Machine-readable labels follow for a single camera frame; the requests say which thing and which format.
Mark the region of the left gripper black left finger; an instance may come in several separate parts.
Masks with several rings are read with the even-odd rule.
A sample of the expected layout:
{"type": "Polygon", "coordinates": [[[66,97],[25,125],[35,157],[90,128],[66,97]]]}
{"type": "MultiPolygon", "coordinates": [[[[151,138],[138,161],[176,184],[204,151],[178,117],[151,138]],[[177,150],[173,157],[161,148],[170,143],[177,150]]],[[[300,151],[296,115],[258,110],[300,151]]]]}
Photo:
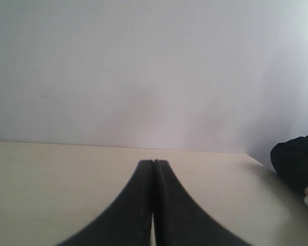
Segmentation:
{"type": "Polygon", "coordinates": [[[153,161],[139,161],[130,180],[110,206],[59,245],[150,245],[153,180],[153,161]]]}

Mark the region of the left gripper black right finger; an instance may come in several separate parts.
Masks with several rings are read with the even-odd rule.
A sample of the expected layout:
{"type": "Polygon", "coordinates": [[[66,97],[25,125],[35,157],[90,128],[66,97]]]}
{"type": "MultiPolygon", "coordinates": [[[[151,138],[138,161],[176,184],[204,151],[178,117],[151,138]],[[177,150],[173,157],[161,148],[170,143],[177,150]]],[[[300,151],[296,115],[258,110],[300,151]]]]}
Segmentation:
{"type": "Polygon", "coordinates": [[[249,245],[217,223],[192,199],[169,162],[155,160],[154,168],[153,220],[156,245],[249,245]]]}

